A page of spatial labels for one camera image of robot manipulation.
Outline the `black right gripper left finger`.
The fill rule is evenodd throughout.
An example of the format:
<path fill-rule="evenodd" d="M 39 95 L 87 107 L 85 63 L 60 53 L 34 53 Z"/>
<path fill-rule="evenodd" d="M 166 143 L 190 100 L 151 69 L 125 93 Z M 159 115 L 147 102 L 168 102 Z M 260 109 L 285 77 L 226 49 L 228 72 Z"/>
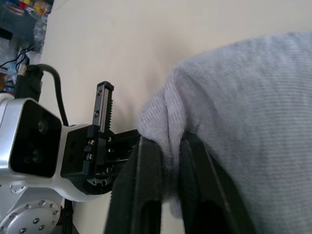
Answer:
<path fill-rule="evenodd" d="M 162 185 L 162 150 L 140 136 L 114 180 L 104 233 L 160 233 Z"/>

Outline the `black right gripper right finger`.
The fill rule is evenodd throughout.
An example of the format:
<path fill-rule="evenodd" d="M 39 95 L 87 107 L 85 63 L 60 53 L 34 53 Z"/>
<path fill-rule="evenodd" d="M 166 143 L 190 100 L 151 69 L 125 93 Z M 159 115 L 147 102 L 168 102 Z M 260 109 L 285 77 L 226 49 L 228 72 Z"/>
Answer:
<path fill-rule="evenodd" d="M 195 135 L 180 143 L 179 197 L 187 234 L 254 234 L 254 224 L 231 177 Z"/>

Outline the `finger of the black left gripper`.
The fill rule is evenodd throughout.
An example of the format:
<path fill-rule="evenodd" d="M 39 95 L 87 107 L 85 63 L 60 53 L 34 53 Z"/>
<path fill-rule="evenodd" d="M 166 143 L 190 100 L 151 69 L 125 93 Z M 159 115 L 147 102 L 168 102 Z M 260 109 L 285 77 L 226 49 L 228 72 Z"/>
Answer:
<path fill-rule="evenodd" d="M 108 162 L 127 161 L 140 136 L 137 129 L 112 135 L 111 140 L 106 144 Z"/>

